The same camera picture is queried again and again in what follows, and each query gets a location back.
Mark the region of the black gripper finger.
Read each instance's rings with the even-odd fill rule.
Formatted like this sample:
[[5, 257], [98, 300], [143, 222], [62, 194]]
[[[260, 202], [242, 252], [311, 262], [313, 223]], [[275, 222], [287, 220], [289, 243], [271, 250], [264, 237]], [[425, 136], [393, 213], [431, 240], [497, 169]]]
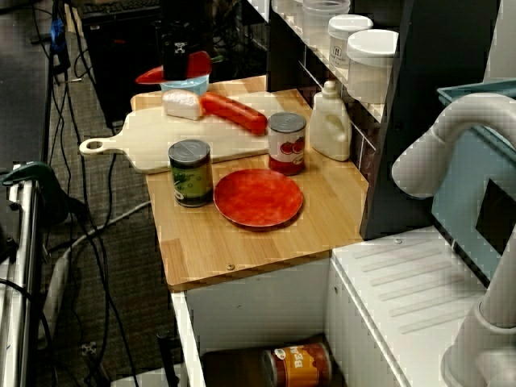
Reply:
[[184, 80], [188, 68], [188, 43], [173, 34], [162, 35], [163, 74], [165, 80]]

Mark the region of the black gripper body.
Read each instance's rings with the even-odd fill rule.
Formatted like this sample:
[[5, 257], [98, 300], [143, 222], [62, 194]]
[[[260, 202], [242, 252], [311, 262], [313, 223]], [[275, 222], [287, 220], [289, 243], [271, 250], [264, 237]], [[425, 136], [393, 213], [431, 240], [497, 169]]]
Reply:
[[156, 36], [161, 39], [170, 33], [173, 37], [197, 42], [202, 21], [202, 3], [194, 0], [160, 1], [160, 18], [156, 22]]

